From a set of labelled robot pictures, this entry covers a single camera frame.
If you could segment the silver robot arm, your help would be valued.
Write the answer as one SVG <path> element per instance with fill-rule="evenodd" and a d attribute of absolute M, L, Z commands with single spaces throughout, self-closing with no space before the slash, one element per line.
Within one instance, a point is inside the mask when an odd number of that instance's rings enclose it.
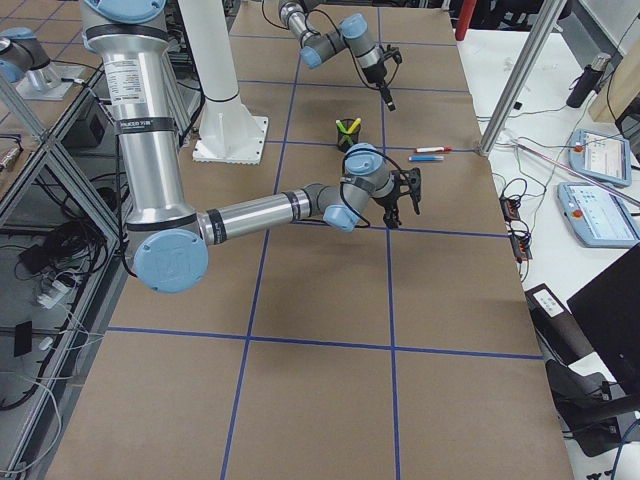
<path fill-rule="evenodd" d="M 390 111 L 396 104 L 390 91 L 385 62 L 393 60 L 396 67 L 402 63 L 402 55 L 397 47 L 379 44 L 369 31 L 368 23 L 361 13 L 355 13 L 333 25 L 333 29 L 322 33 L 316 29 L 309 17 L 321 1 L 280 1 L 279 19 L 299 41 L 300 56 L 309 69 L 315 69 L 331 58 L 348 51 L 359 70 L 359 77 L 365 87 L 376 90 Z"/>
<path fill-rule="evenodd" d="M 364 222 L 370 202 L 383 208 L 386 226 L 398 227 L 399 199 L 421 198 L 420 173 L 357 141 L 344 146 L 335 186 L 311 184 L 204 213 L 192 207 L 182 188 L 177 123 L 166 86 L 165 8 L 162 1 L 81 5 L 86 46 L 103 61 L 133 201 L 125 262 L 142 283 L 162 293 L 185 291 L 206 272 L 212 245 L 316 216 L 350 232 Z M 268 121 L 241 101 L 221 3 L 183 1 L 179 9 L 204 98 L 195 158 L 258 163 Z"/>

